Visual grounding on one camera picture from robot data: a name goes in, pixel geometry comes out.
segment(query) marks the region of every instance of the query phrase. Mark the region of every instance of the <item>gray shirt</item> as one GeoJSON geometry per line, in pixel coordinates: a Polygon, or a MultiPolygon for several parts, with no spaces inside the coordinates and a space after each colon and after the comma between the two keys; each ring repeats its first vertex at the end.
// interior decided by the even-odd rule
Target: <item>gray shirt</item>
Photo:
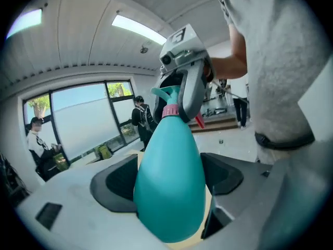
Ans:
{"type": "MultiPolygon", "coordinates": [[[[303,0],[220,0],[228,24],[246,41],[250,111],[255,131],[272,142],[311,133],[297,102],[332,51],[321,24],[303,0]]],[[[263,163],[290,152],[258,146],[263,163]]]]}

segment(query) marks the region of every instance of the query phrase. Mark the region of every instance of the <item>hand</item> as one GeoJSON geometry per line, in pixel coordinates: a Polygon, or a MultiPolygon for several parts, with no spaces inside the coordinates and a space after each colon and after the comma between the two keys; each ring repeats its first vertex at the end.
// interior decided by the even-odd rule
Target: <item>hand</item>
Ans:
{"type": "Polygon", "coordinates": [[[55,145],[53,149],[56,153],[59,152],[61,150],[61,144],[55,145]]]}

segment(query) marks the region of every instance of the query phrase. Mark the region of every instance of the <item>black backpack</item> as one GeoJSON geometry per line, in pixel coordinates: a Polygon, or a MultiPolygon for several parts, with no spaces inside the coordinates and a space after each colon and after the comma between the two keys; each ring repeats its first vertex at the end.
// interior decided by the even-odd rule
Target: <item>black backpack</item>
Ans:
{"type": "Polygon", "coordinates": [[[139,124],[144,127],[149,132],[154,132],[156,129],[156,123],[152,118],[152,115],[150,113],[150,109],[148,105],[143,106],[137,106],[137,109],[140,110],[140,122],[139,124]]]}

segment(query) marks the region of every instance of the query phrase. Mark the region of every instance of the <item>wall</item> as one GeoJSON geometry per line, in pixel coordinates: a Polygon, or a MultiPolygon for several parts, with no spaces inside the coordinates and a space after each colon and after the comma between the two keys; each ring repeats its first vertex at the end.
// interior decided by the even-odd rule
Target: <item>wall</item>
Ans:
{"type": "Polygon", "coordinates": [[[97,80],[115,79],[124,80],[129,79],[133,74],[140,74],[143,76],[155,76],[156,72],[145,69],[119,67],[119,66],[80,66],[59,69],[48,73],[38,74],[34,77],[25,79],[15,83],[8,89],[0,91],[0,101],[25,92],[27,98],[31,97],[33,93],[41,93],[40,90],[48,91],[49,83],[52,82],[52,88],[60,88],[63,86],[63,81],[66,78],[68,82],[75,81],[75,84],[83,83],[85,78],[90,78],[91,75],[97,80]]]}
{"type": "Polygon", "coordinates": [[[153,106],[155,104],[155,95],[153,95],[150,91],[152,87],[155,86],[157,79],[160,75],[159,71],[156,71],[155,77],[147,77],[144,75],[133,75],[134,82],[137,88],[137,91],[135,92],[135,95],[141,95],[145,103],[150,106],[151,109],[153,109],[153,106]]]}
{"type": "Polygon", "coordinates": [[[66,75],[63,79],[47,81],[35,86],[30,86],[24,91],[11,95],[0,102],[0,152],[16,169],[19,177],[26,184],[29,191],[33,192],[44,181],[34,171],[35,163],[25,141],[23,124],[22,100],[34,95],[47,92],[71,84],[102,80],[128,80],[130,79],[135,95],[141,94],[147,102],[153,101],[150,89],[156,82],[156,76],[119,73],[90,73],[82,75],[66,75]]]}
{"type": "Polygon", "coordinates": [[[316,141],[333,140],[333,54],[309,89],[298,101],[316,141]]]}
{"type": "Polygon", "coordinates": [[[17,171],[31,192],[36,190],[43,180],[34,171],[35,162],[25,141],[22,100],[12,97],[0,105],[0,151],[17,171]]]}

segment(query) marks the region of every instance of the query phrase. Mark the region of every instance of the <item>floor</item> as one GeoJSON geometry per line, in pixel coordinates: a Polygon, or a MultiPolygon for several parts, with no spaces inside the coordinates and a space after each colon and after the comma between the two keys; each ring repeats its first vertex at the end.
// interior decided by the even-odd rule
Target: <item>floor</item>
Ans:
{"type": "Polygon", "coordinates": [[[250,121],[245,130],[231,129],[194,134],[199,152],[215,153],[227,157],[254,162],[257,157],[257,143],[250,121]]]}
{"type": "Polygon", "coordinates": [[[225,99],[223,98],[215,98],[212,100],[209,100],[207,102],[204,102],[201,106],[200,112],[201,114],[203,114],[208,108],[209,109],[215,109],[215,108],[219,108],[219,107],[228,107],[225,99]]]}

